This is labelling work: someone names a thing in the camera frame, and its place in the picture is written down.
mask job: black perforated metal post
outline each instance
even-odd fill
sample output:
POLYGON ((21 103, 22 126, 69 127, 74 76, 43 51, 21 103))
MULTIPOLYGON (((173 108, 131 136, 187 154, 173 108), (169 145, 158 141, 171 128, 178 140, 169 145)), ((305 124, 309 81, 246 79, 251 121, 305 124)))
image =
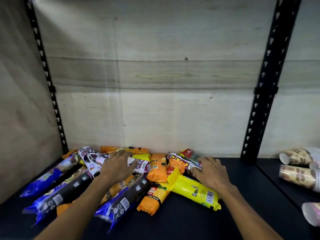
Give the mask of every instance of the black perforated metal post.
POLYGON ((258 157, 300 3, 301 0, 276 3, 241 152, 241 159, 250 163, 258 157))
POLYGON ((35 10, 34 10, 33 4, 32 4, 32 0, 23 0, 23 2, 25 4, 26 13, 28 15, 28 18, 29 18, 29 21, 30 21, 30 24, 32 27, 32 31, 34 34, 34 38, 35 38, 35 41, 36 41, 36 44, 37 44, 37 47, 39 50, 39 55, 40 55, 40 58, 42 61, 43 69, 44 69, 44 75, 45 75, 45 78, 48 83, 48 88, 50 91, 54 114, 57 119, 57 124, 58 124, 61 144, 62 144, 62 150, 63 150, 63 153, 66 154, 69 151, 68 145, 67 145, 66 137, 64 134, 62 121, 61 121, 61 117, 60 117, 60 112, 59 112, 59 108, 58 108, 58 103, 57 103, 57 99, 56 99, 56 89, 55 89, 55 87, 52 83, 52 80, 51 80, 47 57, 46 57, 45 49, 43 47, 41 35, 40 35, 40 30, 39 30, 39 26, 38 26, 38 22, 37 22, 36 13, 35 13, 35 10))

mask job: white and purple package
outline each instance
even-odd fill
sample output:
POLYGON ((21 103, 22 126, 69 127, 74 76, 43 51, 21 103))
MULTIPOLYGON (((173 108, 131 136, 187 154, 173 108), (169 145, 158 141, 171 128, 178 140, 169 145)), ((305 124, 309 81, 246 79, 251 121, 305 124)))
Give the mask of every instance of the white and purple package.
POLYGON ((79 156, 89 169, 92 176, 101 171, 102 164, 109 159, 110 154, 96 153, 90 146, 85 146, 79 150, 79 156))
POLYGON ((133 170, 134 173, 138 173, 138 174, 145 174, 148 173, 150 171, 150 161, 147 160, 140 160, 140 159, 136 159, 133 157, 128 157, 128 166, 133 163, 133 161, 136 160, 138 161, 138 165, 136 166, 136 168, 133 170))
POLYGON ((78 151, 60 162, 53 169, 26 186, 20 197, 38 196, 50 187, 56 180, 80 162, 78 151))
POLYGON ((110 222, 111 230, 120 218, 130 208, 134 207, 139 198, 150 188, 151 184, 147 180, 147 176, 137 174, 117 195, 102 205, 94 216, 110 222))
POLYGON ((50 211, 55 210, 57 206, 63 203, 65 197, 69 196, 76 188, 85 182, 92 180, 92 175, 89 170, 83 166, 77 172, 72 174, 72 176, 60 185, 45 193, 38 199, 36 199, 33 204, 25 208, 23 214, 37 214, 35 225, 42 221, 50 213, 50 211))

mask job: blue and black package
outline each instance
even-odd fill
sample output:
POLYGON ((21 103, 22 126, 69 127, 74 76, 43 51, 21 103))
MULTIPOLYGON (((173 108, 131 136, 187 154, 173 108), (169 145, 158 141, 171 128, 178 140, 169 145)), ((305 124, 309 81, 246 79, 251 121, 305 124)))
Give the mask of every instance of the blue and black package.
POLYGON ((131 181, 94 214, 95 217, 110 222, 110 230, 125 215, 127 210, 134 207, 139 198, 151 188, 146 175, 135 175, 131 181))
POLYGON ((50 187, 56 180, 80 162, 78 151, 72 153, 68 158, 64 159, 53 169, 46 172, 40 178, 26 186, 26 189, 20 197, 38 196, 50 187))
POLYGON ((64 202, 64 199, 68 197, 73 191, 79 188, 81 185, 93 179, 89 170, 83 166, 77 172, 60 185, 45 193, 33 204, 25 208, 23 214, 37 214, 35 225, 42 221, 52 210, 55 210, 57 206, 64 202))

